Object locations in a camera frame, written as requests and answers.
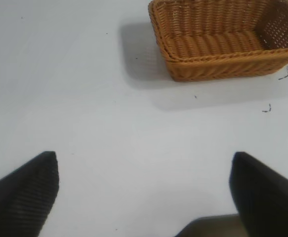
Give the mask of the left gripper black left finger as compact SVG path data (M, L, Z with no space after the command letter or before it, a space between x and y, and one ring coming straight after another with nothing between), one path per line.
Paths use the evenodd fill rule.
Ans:
M59 191L54 151L37 155L0 179L0 237L37 237Z

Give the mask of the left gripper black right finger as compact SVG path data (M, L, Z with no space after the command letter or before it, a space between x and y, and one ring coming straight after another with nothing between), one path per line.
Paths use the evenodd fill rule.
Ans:
M231 195L251 237L288 237L288 179L255 157L236 152Z

